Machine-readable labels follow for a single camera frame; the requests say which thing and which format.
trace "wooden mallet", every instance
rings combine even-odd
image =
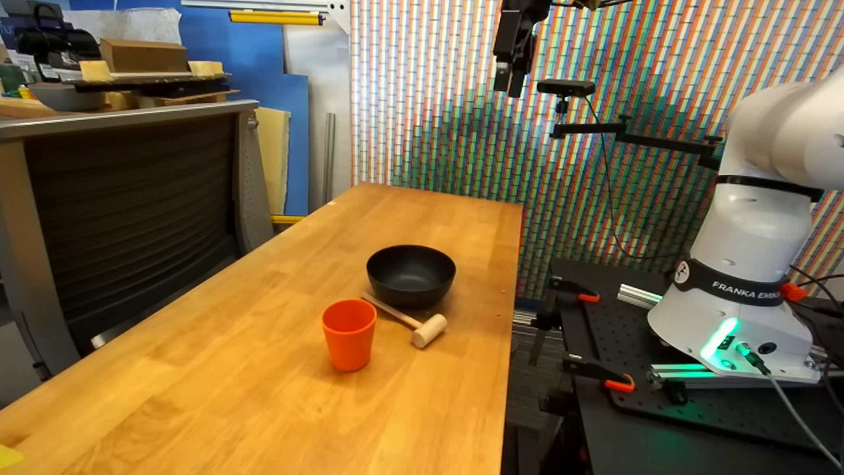
[[[428,343],[431,343],[438,335],[440,335],[440,333],[446,329],[446,326],[448,326],[446,317],[443,316],[443,314],[436,314],[429,318],[428,321],[422,323],[416,319],[410,318],[406,314],[390,307],[386,303],[367,293],[363,294],[363,299],[372,303],[381,310],[384,310],[407,326],[413,328],[414,332],[410,335],[410,342],[417,348],[424,348],[428,345]]]

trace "gray bowl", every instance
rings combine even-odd
[[[106,103],[106,95],[102,92],[76,92],[71,85],[36,83],[29,88],[36,99],[54,111],[93,111]]]

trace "orange cup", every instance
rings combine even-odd
[[[331,363],[341,371],[356,371],[369,363],[376,310],[371,303],[349,298],[322,312],[322,330]]]

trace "backdrop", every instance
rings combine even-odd
[[[518,293],[536,298],[555,256],[647,269],[694,240],[715,173],[693,156],[599,135],[552,140],[544,78],[590,80],[602,121],[674,139],[722,135],[727,112],[755,90],[826,76],[841,62],[844,9],[829,0],[635,0],[597,12],[552,8],[521,99],[492,91],[499,4],[409,0],[352,9],[353,183],[370,181],[521,203]],[[591,122],[571,101],[569,122]],[[798,265],[821,275],[841,260],[844,199],[827,193]]]

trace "black bowl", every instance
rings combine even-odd
[[[445,297],[457,274],[454,261],[425,246],[384,248],[366,261],[379,300],[393,307],[424,308]]]

